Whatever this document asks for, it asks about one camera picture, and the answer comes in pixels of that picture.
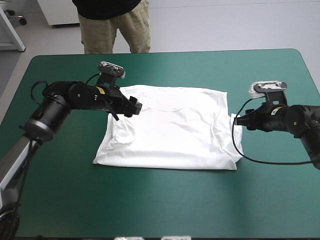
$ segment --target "white t-shirt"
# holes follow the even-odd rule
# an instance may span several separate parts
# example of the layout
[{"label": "white t-shirt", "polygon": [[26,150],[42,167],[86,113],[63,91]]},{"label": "white t-shirt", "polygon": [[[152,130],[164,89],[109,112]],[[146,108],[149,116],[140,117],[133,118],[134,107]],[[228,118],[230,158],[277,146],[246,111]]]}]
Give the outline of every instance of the white t-shirt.
[{"label": "white t-shirt", "polygon": [[[122,87],[142,103],[139,115],[108,115],[94,164],[165,169],[236,170],[227,93],[205,88]],[[240,150],[242,128],[235,126]]]}]

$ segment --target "black shirt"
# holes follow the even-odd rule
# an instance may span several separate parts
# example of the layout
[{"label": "black shirt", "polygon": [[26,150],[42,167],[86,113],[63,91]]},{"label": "black shirt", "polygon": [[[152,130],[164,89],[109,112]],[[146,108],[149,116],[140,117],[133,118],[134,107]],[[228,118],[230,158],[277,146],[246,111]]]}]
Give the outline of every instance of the black shirt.
[{"label": "black shirt", "polygon": [[106,20],[130,12],[141,0],[72,0],[86,19]]}]

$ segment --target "person's leg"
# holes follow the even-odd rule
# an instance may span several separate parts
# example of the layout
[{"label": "person's leg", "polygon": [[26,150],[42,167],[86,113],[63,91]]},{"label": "person's leg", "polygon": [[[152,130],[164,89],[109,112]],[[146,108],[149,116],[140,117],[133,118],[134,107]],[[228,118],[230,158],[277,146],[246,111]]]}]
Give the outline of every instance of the person's leg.
[{"label": "person's leg", "polygon": [[113,21],[92,20],[78,15],[81,29],[81,42],[85,54],[112,54],[117,28]]},{"label": "person's leg", "polygon": [[129,44],[131,53],[150,51],[149,0],[141,2],[130,12],[117,16],[121,34]]}]

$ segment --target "black robotic arm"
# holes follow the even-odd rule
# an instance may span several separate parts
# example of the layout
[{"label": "black robotic arm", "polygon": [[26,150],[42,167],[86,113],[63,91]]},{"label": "black robotic arm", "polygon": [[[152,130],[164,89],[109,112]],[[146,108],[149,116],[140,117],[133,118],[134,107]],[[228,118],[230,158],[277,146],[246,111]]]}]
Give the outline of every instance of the black robotic arm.
[{"label": "black robotic arm", "polygon": [[[117,114],[126,117],[138,115],[142,104],[130,96],[126,98],[116,85],[117,78],[125,77],[125,70],[102,61],[96,85],[81,81],[57,81],[42,92],[44,99],[21,128],[24,134],[0,161],[0,239],[12,240],[19,226],[17,213],[20,197],[32,156],[43,142],[50,141],[73,110],[105,111],[118,120]],[[31,88],[44,82],[36,82]],[[24,173],[20,190],[17,184]]]},{"label": "black robotic arm", "polygon": [[320,169],[320,106],[288,106],[283,81],[254,82],[249,93],[252,99],[265,98],[257,109],[248,109],[235,119],[236,125],[248,130],[289,132],[302,141],[313,165]]}]

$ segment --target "green tabletop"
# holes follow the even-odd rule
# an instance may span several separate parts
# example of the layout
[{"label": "green tabletop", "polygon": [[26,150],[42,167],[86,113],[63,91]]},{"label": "green tabletop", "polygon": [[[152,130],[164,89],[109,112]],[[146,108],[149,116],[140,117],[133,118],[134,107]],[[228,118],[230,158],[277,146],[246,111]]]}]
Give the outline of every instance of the green tabletop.
[{"label": "green tabletop", "polygon": [[[35,57],[0,125],[0,157],[20,138],[37,105],[36,81],[86,81],[100,61],[123,66],[120,86],[198,87],[227,92],[229,113],[256,81],[282,80],[289,105],[320,96],[294,49]],[[41,88],[36,90],[40,97]],[[257,108],[261,100],[248,108]],[[238,170],[173,170],[94,165],[107,114],[78,110],[36,153],[22,196],[17,236],[212,238],[320,237],[320,171],[241,159]],[[243,128],[244,152],[266,161],[309,160],[286,132]]]}]

